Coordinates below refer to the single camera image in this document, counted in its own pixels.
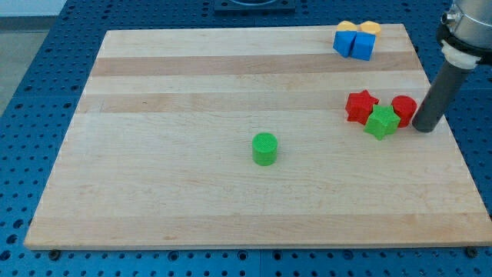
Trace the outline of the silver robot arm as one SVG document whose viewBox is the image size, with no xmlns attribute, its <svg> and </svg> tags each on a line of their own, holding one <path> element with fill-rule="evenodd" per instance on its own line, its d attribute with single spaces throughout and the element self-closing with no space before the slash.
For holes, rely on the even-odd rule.
<svg viewBox="0 0 492 277">
<path fill-rule="evenodd" d="M 437 42 L 457 68 L 491 65 L 491 0 L 453 0 L 440 18 Z"/>
</svg>

